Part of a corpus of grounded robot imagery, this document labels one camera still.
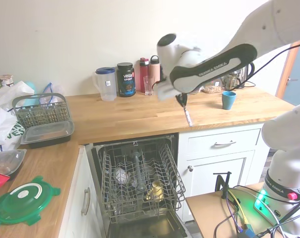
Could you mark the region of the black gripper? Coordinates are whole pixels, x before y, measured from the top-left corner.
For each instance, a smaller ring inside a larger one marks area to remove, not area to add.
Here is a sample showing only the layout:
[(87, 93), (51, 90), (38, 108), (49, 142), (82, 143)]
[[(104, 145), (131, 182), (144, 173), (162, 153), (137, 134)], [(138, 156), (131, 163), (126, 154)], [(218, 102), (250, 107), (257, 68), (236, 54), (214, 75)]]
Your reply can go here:
[(182, 107), (182, 103), (184, 103), (184, 108), (187, 107), (187, 94), (181, 93), (179, 95), (176, 95), (176, 100), (178, 101), (179, 105)]

